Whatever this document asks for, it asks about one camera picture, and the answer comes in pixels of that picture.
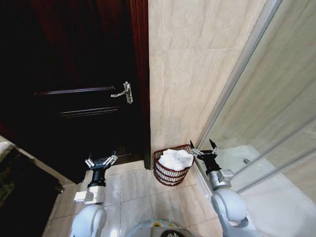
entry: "white towel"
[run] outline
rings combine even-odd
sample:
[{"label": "white towel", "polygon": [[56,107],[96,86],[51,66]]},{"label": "white towel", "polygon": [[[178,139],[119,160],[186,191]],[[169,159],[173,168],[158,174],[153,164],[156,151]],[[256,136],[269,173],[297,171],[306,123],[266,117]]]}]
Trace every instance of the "white towel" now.
[{"label": "white towel", "polygon": [[193,162],[193,155],[188,154],[185,150],[168,149],[160,156],[159,163],[168,169],[180,171],[190,167]]}]

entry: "red basket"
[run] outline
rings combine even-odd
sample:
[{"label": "red basket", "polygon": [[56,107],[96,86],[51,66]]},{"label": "red basket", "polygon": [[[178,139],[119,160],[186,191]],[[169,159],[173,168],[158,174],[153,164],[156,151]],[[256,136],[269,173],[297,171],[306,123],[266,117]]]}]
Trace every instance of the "red basket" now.
[{"label": "red basket", "polygon": [[190,167],[187,167],[187,168],[185,168],[183,170],[179,170],[179,171],[175,171],[173,169],[168,169],[168,168],[164,167],[162,164],[160,164],[158,161],[160,159],[160,156],[162,155],[163,151],[166,151],[168,149],[177,150],[177,151],[178,150],[186,150],[187,152],[189,152],[191,148],[190,148],[190,145],[186,144],[186,145],[167,148],[164,150],[154,152],[154,155],[153,155],[153,157],[154,157],[154,175],[155,175],[156,179],[164,185],[176,186],[184,180],[190,167],[194,163],[195,157],[193,157],[193,162],[192,162]]}]

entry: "door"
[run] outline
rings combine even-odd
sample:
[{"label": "door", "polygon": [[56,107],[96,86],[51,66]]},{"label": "door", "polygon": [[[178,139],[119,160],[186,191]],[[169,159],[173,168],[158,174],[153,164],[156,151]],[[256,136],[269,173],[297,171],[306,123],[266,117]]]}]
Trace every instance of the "door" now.
[{"label": "door", "polygon": [[147,2],[1,4],[0,133],[74,182],[90,153],[149,167]]}]

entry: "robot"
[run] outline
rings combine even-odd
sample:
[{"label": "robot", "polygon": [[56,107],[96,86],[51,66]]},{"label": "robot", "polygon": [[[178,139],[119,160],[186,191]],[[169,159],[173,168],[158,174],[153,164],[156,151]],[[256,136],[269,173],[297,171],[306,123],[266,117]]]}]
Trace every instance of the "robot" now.
[{"label": "robot", "polygon": [[[223,237],[261,237],[246,211],[246,204],[239,194],[231,190],[231,179],[234,174],[230,169],[221,169],[216,163],[219,147],[210,140],[212,149],[199,151],[191,142],[190,154],[202,160],[206,175],[211,184],[213,195],[211,202],[216,211]],[[99,237],[106,222],[106,211],[103,209],[105,188],[105,171],[115,163],[118,157],[113,154],[108,158],[85,162],[93,171],[88,190],[76,193],[75,201],[89,204],[74,219],[71,237]],[[172,221],[148,220],[141,222],[126,237],[201,237]]]}]

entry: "shower enclosure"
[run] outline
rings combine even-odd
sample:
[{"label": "shower enclosure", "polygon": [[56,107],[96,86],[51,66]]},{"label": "shower enclosure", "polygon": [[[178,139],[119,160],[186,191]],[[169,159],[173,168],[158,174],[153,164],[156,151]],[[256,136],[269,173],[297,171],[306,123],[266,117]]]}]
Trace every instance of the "shower enclosure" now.
[{"label": "shower enclosure", "polygon": [[266,2],[198,145],[267,237],[316,233],[315,26],[316,0]]}]

